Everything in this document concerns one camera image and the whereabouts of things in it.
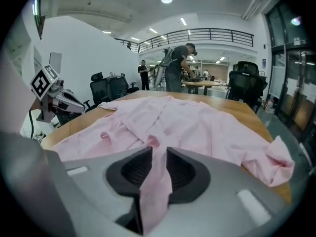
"desk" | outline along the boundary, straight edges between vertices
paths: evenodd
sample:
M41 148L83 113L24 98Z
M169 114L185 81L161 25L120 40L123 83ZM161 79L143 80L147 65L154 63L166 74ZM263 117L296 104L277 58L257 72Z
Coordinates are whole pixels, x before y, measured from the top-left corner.
M262 124L259 118L255 115L255 113L247 106L245 103L222 99L217 97L208 97L208 96L201 96L201 95L193 95L187 93L178 93L178 92L165 92L165 91L142 91L139 90L135 93L129 94L127 96L121 97L117 99L119 100L126 100L126 99L135 99L139 97L164 97L164 96L173 96L177 99L182 100L193 100L196 102L204 102L209 106L219 110L224 111L227 113L232 114L240 123L244 124L257 134L259 134L262 138L267 140L268 142L272 142L273 139L269 132L267 131L266 127ZM62 141L63 139L87 128L88 126L92 125L97 119L104 117L108 113L113 112L110 110L104 110L102 108L95 108L90 112L87 112L71 121L66 123L65 125L61 126L53 133L46 136L41 143L41 146L44 149L51 149L54 145ZM289 182L286 182L282 185L272 188L276 191L281 197L285 199L287 202L291 202L291 189Z
M204 96L207 95L207 89L213 86L220 86L219 82L215 81L181 81L188 88L188 93L191 93L191 89L194 89L194 94L198 94L198 88L204 86Z

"railing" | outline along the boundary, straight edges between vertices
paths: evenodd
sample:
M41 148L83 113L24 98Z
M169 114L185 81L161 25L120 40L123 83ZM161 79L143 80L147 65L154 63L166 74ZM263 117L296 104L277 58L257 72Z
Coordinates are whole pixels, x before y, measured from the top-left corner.
M195 28L181 30L163 34L141 43L127 41L124 39L117 40L119 40L123 45L127 45L127 43L131 42L131 50L136 53L141 53L155 47L173 45L179 42L200 44L203 42L209 43L210 41L225 41L253 47L253 34L221 28Z

